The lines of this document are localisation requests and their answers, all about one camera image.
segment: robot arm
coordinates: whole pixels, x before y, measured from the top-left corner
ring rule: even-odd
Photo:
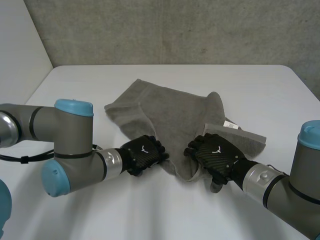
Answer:
[[[320,121],[302,125],[290,176],[247,160],[237,147],[217,134],[198,136],[188,147],[184,154],[208,170],[214,190],[234,181],[307,238],[320,240]]]
[[[23,140],[54,143],[54,159],[42,167],[45,191],[52,197],[142,171],[169,157],[154,137],[141,136],[120,148],[94,151],[93,105],[57,100],[54,107],[0,105],[0,148]]]

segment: white tag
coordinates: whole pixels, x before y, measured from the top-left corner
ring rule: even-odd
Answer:
[[[223,124],[224,127],[227,127],[227,128],[231,128],[231,129],[238,129],[239,126],[232,123],[232,122],[229,122],[229,121],[224,121],[224,124]]]

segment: gray towel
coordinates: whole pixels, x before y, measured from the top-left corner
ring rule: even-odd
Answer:
[[[231,129],[218,93],[207,97],[173,90],[137,79],[114,103],[104,107],[107,116],[129,138],[153,135],[170,158],[161,163],[169,174],[196,181],[208,174],[202,166],[183,155],[188,143],[203,133],[218,133],[251,158],[265,147],[266,138]]]

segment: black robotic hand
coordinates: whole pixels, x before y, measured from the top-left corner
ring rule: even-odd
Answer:
[[[211,185],[213,192],[220,191],[222,185],[232,180],[233,165],[237,161],[246,160],[245,155],[236,146],[218,134],[199,135],[188,147],[183,154],[201,163],[212,175],[212,183],[215,184]]]
[[[122,158],[122,172],[140,176],[142,171],[168,159],[166,149],[154,136],[143,135],[116,148]]]

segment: white tabletop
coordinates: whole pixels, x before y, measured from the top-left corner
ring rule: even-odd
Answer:
[[[128,139],[104,112],[136,79],[207,96],[220,94],[225,115],[267,137],[255,160],[290,173],[301,125],[320,119],[320,102],[294,72],[280,65],[101,65],[55,68],[27,102],[53,106],[60,98],[94,105],[93,141],[103,148]],[[25,141],[1,154],[34,155],[52,143]],[[4,240],[301,240],[306,239],[233,182],[219,194],[202,180],[183,183],[159,166],[127,173],[67,196],[44,192],[41,163],[0,162],[13,209]]]

